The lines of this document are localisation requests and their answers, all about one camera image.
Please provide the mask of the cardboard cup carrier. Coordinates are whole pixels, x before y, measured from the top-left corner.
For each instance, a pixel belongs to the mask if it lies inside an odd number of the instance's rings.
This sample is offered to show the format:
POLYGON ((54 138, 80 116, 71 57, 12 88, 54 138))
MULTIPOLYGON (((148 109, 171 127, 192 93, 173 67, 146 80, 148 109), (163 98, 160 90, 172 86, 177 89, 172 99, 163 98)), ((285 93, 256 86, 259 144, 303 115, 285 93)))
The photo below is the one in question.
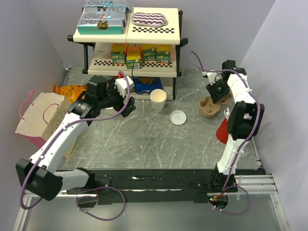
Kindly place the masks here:
POLYGON ((228 93, 218 103, 213 103, 211 96, 206 96, 198 102, 198 109, 205 117, 215 116, 222 106, 227 105, 232 100, 232 94, 228 93))

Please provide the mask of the pink white paper bag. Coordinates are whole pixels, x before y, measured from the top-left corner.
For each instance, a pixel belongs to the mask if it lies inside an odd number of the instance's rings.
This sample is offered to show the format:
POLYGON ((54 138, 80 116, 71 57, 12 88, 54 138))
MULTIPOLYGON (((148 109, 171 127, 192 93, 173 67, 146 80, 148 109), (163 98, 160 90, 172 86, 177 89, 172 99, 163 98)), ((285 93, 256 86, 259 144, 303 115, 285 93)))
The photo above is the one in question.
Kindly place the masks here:
POLYGON ((40 93, 33 99, 32 90, 28 99, 20 106, 20 122, 15 130, 37 148, 41 148, 59 128, 67 110, 69 101, 56 93, 40 93))

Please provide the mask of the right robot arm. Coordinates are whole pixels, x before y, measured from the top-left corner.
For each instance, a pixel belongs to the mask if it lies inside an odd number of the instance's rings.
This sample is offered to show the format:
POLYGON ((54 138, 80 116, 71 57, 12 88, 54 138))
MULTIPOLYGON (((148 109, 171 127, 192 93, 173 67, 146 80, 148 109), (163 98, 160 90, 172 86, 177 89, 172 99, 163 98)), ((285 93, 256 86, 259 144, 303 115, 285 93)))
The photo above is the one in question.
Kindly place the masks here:
POLYGON ((226 186, 233 185, 238 160, 244 147, 257 135, 265 107, 252 94, 246 70, 237 67, 234 60, 226 60, 222 63, 222 70, 213 73, 221 74, 220 79, 214 79, 206 87, 213 103, 220 102, 228 93, 234 100, 234 107, 227 119, 227 144, 210 180, 211 188, 220 192, 226 186))

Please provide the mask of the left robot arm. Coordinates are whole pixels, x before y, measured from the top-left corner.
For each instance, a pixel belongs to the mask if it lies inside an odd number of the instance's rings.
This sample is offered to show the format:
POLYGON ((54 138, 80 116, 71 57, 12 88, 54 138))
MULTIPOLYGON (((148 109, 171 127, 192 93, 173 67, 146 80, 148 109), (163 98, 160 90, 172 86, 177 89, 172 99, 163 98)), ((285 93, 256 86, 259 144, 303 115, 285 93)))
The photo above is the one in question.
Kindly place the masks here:
POLYGON ((28 160, 21 158, 16 164, 22 191, 30 191, 50 201, 62 190, 79 188, 90 193, 95 188, 95 175, 89 170, 57 171, 58 165, 78 136, 93 121, 99 120, 102 109, 114 108, 118 115, 127 117, 135 110, 130 90, 134 82, 123 76, 108 82, 103 76, 93 76, 77 100, 69 107, 57 130, 28 160))

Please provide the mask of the red cup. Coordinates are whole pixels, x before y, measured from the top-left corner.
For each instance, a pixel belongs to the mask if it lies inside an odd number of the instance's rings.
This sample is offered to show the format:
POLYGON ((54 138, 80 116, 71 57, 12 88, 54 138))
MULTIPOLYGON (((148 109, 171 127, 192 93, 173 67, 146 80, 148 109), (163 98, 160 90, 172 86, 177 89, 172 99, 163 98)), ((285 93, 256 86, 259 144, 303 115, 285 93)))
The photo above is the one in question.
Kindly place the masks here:
POLYGON ((226 144, 228 141, 228 132, 227 132, 227 119, 225 118, 219 128, 216 131, 216 138, 223 144, 226 144))

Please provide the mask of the stack of white lids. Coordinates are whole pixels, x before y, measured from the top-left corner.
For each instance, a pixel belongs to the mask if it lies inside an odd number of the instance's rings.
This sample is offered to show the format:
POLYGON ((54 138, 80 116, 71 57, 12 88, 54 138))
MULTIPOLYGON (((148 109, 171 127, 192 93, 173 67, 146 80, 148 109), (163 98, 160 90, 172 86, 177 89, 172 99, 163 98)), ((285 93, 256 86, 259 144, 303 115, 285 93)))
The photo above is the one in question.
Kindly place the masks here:
POLYGON ((181 110, 175 110, 170 114, 170 120, 174 125, 180 126, 186 122, 186 114, 181 110))

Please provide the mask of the green juice carton left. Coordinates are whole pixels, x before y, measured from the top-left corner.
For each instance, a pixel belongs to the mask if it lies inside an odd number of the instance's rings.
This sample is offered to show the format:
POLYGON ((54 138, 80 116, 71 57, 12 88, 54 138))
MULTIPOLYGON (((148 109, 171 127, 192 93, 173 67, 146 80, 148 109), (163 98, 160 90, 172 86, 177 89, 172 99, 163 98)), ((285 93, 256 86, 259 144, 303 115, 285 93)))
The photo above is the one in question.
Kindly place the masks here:
POLYGON ((126 50, 125 44, 113 44, 111 48, 111 59, 114 64, 126 63, 126 50))

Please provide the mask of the green juice carton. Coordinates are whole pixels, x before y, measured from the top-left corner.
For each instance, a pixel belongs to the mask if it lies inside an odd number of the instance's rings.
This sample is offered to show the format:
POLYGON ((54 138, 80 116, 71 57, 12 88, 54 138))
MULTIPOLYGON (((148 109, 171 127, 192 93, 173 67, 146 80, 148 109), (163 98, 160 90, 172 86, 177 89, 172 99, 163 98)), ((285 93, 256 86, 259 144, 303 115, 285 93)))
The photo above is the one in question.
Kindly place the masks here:
POLYGON ((111 59, 114 64, 126 63, 126 50, 125 44, 113 44, 111 48, 111 59))
POLYGON ((156 49, 156 62, 159 64, 170 64, 171 45, 158 44, 156 49))
POLYGON ((156 61, 156 45, 155 44, 142 44, 142 60, 144 62, 156 61))

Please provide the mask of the green juice carton middle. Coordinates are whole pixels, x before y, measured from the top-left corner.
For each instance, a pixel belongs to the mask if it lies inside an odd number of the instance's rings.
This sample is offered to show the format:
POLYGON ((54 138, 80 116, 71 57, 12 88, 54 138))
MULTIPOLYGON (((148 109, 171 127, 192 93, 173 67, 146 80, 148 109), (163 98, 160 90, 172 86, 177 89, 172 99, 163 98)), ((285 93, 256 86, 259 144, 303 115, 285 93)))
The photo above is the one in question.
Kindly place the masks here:
POLYGON ((156 45, 155 44, 142 44, 142 60, 144 62, 156 61, 156 45))

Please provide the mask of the orange chip bag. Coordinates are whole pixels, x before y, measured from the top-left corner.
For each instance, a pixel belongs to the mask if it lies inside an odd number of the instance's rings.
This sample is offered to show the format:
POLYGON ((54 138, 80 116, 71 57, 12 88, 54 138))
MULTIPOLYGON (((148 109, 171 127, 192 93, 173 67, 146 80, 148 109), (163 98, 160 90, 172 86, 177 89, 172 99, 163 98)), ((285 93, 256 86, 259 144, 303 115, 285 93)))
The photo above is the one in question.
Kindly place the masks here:
POLYGON ((62 87, 54 85, 53 90, 54 93, 65 96, 70 103, 73 103, 82 92, 87 90, 87 85, 67 85, 62 87))

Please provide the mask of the cream three-tier shelf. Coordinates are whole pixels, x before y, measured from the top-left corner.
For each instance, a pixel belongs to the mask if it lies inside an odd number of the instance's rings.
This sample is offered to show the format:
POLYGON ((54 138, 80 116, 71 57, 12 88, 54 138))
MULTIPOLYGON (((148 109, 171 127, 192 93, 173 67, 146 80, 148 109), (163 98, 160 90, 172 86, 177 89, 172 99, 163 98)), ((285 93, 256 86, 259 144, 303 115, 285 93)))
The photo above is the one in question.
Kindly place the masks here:
POLYGON ((161 13, 168 21, 166 26, 153 28, 137 26, 131 19, 121 35, 82 35, 75 31, 67 37, 68 41, 83 45, 84 69, 83 74, 93 76, 116 76, 123 71, 131 77, 158 77, 161 79, 167 99, 176 98, 176 78, 181 76, 180 50, 188 44, 187 38, 181 37, 183 12, 177 8, 145 8, 134 7, 133 13, 161 13), (110 52, 114 43, 124 43, 130 46, 141 44, 171 45, 170 64, 142 63, 140 69, 127 69, 124 64, 113 64, 110 52))

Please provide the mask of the teal box front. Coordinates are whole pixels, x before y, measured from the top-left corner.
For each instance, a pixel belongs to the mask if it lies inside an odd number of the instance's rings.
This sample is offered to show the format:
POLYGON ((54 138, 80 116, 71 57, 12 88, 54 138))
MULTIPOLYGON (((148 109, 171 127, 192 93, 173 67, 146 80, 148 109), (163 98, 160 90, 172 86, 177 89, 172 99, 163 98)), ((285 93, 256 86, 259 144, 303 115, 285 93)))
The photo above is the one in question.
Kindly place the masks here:
POLYGON ((81 35, 121 35, 124 32, 123 20, 79 20, 77 30, 81 35))

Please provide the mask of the teal box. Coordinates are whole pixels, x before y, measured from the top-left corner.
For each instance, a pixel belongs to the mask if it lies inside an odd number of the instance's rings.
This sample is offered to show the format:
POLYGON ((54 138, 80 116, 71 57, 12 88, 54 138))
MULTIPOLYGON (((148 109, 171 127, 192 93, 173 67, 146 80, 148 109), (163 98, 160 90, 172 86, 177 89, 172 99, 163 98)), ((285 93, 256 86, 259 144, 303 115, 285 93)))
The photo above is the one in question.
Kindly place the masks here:
POLYGON ((99 20, 99 19, 106 19, 106 20, 127 20, 127 16, 125 13, 83 13, 81 20, 99 20))
POLYGON ((83 13, 129 13, 127 7, 93 7, 85 6, 83 13))
POLYGON ((81 35, 121 35, 124 32, 123 20, 79 20, 77 30, 81 35))
POLYGON ((132 8, 132 5, 127 0, 87 0, 85 6, 132 8))

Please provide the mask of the wavy striped sleep mask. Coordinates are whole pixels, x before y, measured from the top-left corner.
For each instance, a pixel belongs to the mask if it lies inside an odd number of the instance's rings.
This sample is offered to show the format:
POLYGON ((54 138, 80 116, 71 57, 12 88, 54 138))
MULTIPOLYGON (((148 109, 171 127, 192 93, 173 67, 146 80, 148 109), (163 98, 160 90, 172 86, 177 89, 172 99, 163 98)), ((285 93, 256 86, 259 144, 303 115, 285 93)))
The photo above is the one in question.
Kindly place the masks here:
POLYGON ((131 17, 132 23, 139 26, 163 27, 168 24, 167 18, 161 13, 134 13, 131 17))

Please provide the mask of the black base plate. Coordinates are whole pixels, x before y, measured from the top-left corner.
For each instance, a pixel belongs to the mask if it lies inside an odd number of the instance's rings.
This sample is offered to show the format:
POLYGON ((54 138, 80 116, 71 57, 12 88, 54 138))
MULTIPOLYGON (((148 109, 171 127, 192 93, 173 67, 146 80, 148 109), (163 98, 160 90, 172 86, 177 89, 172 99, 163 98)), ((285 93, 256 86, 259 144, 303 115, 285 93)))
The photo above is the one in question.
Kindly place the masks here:
POLYGON ((236 192, 235 184, 234 175, 216 169, 92 169, 89 185, 67 193, 96 195, 99 205, 122 201, 207 203, 209 193, 221 193, 223 188, 236 192))

